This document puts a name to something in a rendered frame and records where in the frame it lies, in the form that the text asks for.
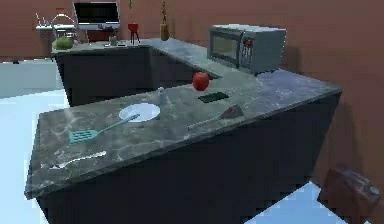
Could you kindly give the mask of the black flat phone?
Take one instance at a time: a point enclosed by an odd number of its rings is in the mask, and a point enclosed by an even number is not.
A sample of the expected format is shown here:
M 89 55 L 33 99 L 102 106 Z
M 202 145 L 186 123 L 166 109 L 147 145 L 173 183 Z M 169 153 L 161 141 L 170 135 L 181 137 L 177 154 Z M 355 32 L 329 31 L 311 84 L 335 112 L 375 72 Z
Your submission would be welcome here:
M 218 101 L 226 98 L 228 98 L 228 95 L 223 92 L 215 92 L 215 93 L 210 93 L 210 94 L 198 97 L 198 99 L 204 103 L 210 103 L 210 102 L 214 102 L 214 101 Z

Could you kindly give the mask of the red apple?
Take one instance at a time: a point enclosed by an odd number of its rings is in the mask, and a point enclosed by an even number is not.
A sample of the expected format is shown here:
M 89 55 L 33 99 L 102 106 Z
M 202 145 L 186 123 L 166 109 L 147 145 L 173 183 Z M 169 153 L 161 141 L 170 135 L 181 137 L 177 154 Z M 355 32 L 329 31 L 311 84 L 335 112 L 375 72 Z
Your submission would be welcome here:
M 195 73 L 192 79 L 192 84 L 195 90 L 204 91 L 209 85 L 210 78 L 207 73 Z

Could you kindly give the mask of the clear salt shaker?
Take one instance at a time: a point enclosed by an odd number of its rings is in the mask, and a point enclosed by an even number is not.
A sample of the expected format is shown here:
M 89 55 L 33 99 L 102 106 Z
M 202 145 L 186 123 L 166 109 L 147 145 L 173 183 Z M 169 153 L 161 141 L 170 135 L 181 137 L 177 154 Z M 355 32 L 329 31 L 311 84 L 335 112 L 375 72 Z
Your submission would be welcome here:
M 162 106 L 166 105 L 168 102 L 168 97 L 167 97 L 167 94 L 165 92 L 164 87 L 159 87 L 157 89 L 157 95 L 158 95 L 158 106 L 162 107 Z

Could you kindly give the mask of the dark marble kitchen counter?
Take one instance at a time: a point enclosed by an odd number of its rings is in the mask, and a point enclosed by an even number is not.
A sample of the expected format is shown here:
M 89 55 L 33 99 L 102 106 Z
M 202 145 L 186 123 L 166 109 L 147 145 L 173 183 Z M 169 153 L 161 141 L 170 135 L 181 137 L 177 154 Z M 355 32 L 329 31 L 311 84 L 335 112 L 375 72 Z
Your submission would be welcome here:
M 176 39 L 81 44 L 56 51 L 69 105 L 39 116 L 25 196 L 49 224 L 243 224 L 312 176 L 341 96 L 330 83 L 284 70 L 247 74 Z M 207 73 L 204 91 L 195 73 Z M 102 130 L 137 103 L 160 114 Z M 199 96 L 228 98 L 204 103 Z M 244 115 L 187 127 L 238 104 Z

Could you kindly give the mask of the white plate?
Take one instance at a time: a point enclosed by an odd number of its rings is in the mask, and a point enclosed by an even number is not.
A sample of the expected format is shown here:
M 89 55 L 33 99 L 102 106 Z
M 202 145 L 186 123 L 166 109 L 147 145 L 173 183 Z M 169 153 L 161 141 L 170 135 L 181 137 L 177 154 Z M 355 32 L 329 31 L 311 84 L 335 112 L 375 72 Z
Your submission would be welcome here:
M 140 123 L 152 120 L 160 114 L 160 107 L 151 103 L 137 103 L 129 105 L 119 112 L 119 118 L 124 120 L 131 116 L 138 115 L 137 118 L 132 119 L 132 123 Z

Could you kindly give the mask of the silver microwave oven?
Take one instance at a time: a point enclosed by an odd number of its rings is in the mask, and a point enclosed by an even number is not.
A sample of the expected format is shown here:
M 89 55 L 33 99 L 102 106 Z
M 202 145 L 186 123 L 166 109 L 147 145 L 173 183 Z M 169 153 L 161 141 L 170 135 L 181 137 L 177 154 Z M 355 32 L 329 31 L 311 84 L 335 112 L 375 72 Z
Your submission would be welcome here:
M 207 58 L 250 74 L 271 72 L 280 67 L 285 40 L 281 28 L 212 25 Z

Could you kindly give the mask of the yellow vase with plant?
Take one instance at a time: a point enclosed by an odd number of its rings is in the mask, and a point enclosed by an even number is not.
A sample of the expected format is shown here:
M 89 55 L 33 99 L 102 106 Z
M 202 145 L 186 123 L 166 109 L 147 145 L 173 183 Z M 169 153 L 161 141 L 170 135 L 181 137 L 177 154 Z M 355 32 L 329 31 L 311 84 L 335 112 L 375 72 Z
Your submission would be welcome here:
M 161 18 L 162 22 L 160 24 L 160 39 L 162 41 L 167 41 L 170 37 L 170 34 L 167 23 L 166 0 L 161 1 Z

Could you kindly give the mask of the red pot on stand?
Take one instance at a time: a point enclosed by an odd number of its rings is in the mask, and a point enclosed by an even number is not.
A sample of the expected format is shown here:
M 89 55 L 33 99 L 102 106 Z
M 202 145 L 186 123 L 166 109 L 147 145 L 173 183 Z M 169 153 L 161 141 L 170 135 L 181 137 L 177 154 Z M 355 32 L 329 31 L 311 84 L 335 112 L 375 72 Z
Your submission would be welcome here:
M 130 31 L 130 42 L 134 43 L 135 40 L 140 41 L 139 35 L 138 35 L 138 24 L 137 23 L 129 23 L 127 25 L 128 30 Z

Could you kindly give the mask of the teal spatula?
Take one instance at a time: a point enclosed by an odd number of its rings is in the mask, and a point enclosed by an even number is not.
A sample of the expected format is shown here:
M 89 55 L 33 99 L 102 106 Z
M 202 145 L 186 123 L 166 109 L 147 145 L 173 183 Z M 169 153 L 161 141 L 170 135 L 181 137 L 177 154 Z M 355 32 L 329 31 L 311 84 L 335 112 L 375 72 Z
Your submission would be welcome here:
M 117 127 L 119 125 L 125 124 L 133 119 L 136 119 L 139 117 L 139 114 L 132 115 L 126 119 L 123 119 L 113 125 L 110 125 L 102 130 L 79 130 L 79 131 L 69 131 L 68 132 L 68 137 L 69 137 L 69 142 L 71 144 L 87 141 L 96 138 L 99 134 L 101 134 L 104 131 L 107 131 L 109 129 L 112 129 L 114 127 Z

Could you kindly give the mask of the black framed window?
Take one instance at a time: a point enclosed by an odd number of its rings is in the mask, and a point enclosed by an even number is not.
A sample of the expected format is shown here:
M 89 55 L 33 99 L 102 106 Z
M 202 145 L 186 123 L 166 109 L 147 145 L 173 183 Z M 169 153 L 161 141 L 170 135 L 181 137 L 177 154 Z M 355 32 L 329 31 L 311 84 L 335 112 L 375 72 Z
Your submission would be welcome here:
M 81 30 L 118 29 L 120 18 L 116 2 L 74 2 L 77 24 Z

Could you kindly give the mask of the green lettuce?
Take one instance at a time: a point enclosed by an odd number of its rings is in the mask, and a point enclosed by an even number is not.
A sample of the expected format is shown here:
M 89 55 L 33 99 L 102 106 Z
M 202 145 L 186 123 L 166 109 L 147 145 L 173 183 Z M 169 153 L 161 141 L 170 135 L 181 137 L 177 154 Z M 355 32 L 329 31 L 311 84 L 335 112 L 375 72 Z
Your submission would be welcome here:
M 73 47 L 73 41 L 68 37 L 59 37 L 53 42 L 52 46 L 57 50 L 67 50 Z

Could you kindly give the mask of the white sink with faucet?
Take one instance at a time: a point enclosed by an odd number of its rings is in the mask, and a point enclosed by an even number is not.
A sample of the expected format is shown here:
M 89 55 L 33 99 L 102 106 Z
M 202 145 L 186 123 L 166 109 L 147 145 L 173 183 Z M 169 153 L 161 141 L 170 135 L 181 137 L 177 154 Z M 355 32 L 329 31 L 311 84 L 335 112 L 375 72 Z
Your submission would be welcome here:
M 77 28 L 76 22 L 64 13 L 57 14 L 52 20 L 47 20 L 44 16 L 40 17 L 35 14 L 37 25 L 35 30 L 39 32 L 42 37 L 76 37 Z

